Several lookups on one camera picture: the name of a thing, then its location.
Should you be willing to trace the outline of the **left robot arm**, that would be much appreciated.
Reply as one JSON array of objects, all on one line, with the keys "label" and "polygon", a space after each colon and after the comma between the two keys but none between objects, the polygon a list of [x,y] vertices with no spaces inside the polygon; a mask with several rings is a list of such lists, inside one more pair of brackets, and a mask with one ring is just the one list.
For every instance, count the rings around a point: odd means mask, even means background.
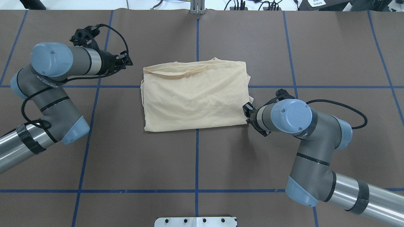
[{"label": "left robot arm", "polygon": [[46,151],[59,141],[68,145],[85,136],[90,126],[63,85],[77,79],[101,79],[132,66],[129,49],[113,55],[97,46],[39,43],[29,65],[11,79],[23,99],[25,123],[1,137],[1,173]]}]

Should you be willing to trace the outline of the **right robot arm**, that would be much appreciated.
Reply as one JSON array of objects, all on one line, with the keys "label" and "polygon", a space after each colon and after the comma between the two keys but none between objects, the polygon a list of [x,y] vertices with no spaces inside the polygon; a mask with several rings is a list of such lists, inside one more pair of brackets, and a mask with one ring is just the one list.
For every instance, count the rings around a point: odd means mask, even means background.
[{"label": "right robot arm", "polygon": [[285,189],[299,204],[323,201],[394,227],[403,226],[403,196],[330,170],[336,150],[352,140],[352,127],[333,115],[318,112],[299,99],[243,106],[247,123],[261,135],[283,132],[300,139]]}]

